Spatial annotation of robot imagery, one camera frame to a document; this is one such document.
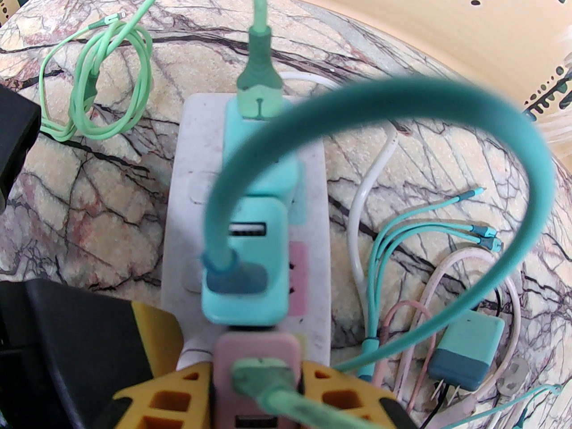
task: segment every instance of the pink cable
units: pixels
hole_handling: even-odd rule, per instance
[[[425,307],[421,302],[417,302],[416,300],[402,300],[401,302],[397,302],[394,306],[390,308],[387,313],[387,316],[383,320],[382,324],[382,335],[380,337],[380,344],[383,345],[389,337],[389,326],[392,319],[402,307],[413,307],[416,308],[417,311],[421,311],[427,319],[431,318],[431,312]],[[435,351],[435,345],[437,345],[437,335],[434,333],[431,336],[431,343],[429,344],[429,351],[427,351],[427,356],[425,357],[425,362],[423,362],[423,367],[421,368],[421,373],[419,374],[419,378],[415,382],[415,388],[413,388],[413,393],[411,394],[411,399],[409,399],[409,404],[407,405],[407,413],[410,413],[413,409],[413,405],[415,404],[415,399],[417,394],[419,394],[419,390],[421,389],[421,384],[423,382],[423,378],[427,374],[427,367],[429,367],[429,360],[431,356],[433,356],[433,352]],[[377,387],[381,387],[383,383],[383,377],[386,374],[387,370],[387,361],[388,359],[382,359],[375,364],[374,376],[372,377],[372,384]]]

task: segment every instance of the power outlet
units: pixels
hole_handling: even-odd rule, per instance
[[[173,313],[185,338],[178,367],[211,360],[226,329],[201,311],[200,262],[204,207],[223,164],[225,109],[235,94],[194,94],[183,109],[165,227],[161,306]],[[288,97],[291,102],[297,98]],[[301,181],[288,212],[290,290],[288,316],[278,329],[304,338],[304,357],[329,364],[331,339],[328,195],[324,147],[300,148]]]

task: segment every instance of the usb port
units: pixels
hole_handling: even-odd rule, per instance
[[[235,416],[236,429],[274,429],[278,427],[277,416],[252,415],[252,416]]]
[[[231,223],[228,232],[233,237],[265,237],[266,223]]]

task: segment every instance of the power plug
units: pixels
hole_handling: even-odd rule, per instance
[[[530,367],[522,357],[513,358],[507,370],[500,376],[496,388],[503,396],[512,397],[521,390],[529,376]]]
[[[429,361],[434,380],[476,391],[495,357],[505,322],[467,310],[451,323]]]
[[[265,286],[247,288],[236,281],[238,291],[224,291],[209,281],[202,284],[202,311],[214,324],[272,326],[288,313],[289,259],[288,212],[271,197],[246,197],[239,202],[230,230],[231,247],[243,263],[265,271]],[[237,278],[223,276],[223,282]]]
[[[284,99],[284,107],[290,103]],[[267,122],[241,116],[237,98],[227,103],[223,165]],[[231,223],[231,246],[243,278],[205,271],[202,310],[215,324],[271,326],[288,313],[288,209],[300,181],[296,155],[276,161],[249,187]]]

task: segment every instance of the black object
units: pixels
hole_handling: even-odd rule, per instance
[[[133,401],[128,397],[112,400],[97,417],[92,429],[114,429],[131,406],[131,403]]]
[[[0,85],[0,215],[38,137],[40,116],[37,104]]]
[[[131,302],[49,280],[0,282],[0,409],[13,429],[88,429],[153,374]]]
[[[386,411],[387,416],[390,418],[395,427],[399,429],[417,429],[417,425],[403,407],[394,399],[382,397],[379,399],[379,404]]]
[[[437,400],[437,405],[435,406],[433,411],[431,413],[429,413],[429,416],[427,417],[427,419],[425,421],[423,421],[423,424],[421,425],[420,429],[425,429],[425,427],[427,427],[427,425],[431,422],[431,420],[435,417],[435,415],[437,415],[437,412],[441,409],[441,407],[443,407],[443,404],[445,403],[445,399],[447,398],[447,393],[449,392],[450,386],[451,386],[450,384],[446,384],[445,388],[443,388],[443,390],[441,390],[441,394],[439,394],[439,399]]]

